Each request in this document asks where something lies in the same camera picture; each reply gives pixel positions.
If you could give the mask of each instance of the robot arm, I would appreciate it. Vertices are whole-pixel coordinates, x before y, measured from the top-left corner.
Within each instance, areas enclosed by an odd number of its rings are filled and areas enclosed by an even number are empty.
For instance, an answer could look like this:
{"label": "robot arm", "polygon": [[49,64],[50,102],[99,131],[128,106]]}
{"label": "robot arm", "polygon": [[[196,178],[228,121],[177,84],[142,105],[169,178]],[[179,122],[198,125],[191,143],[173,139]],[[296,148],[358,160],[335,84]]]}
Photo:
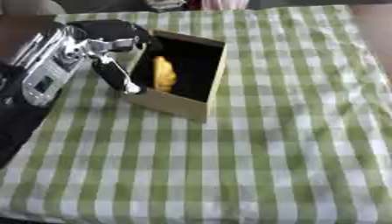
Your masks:
{"label": "robot arm", "polygon": [[54,23],[20,47],[11,61],[0,60],[0,168],[45,120],[83,61],[92,60],[93,69],[113,89],[141,94],[144,88],[132,82],[109,52],[145,53],[151,47],[159,43],[145,29],[121,20]]}

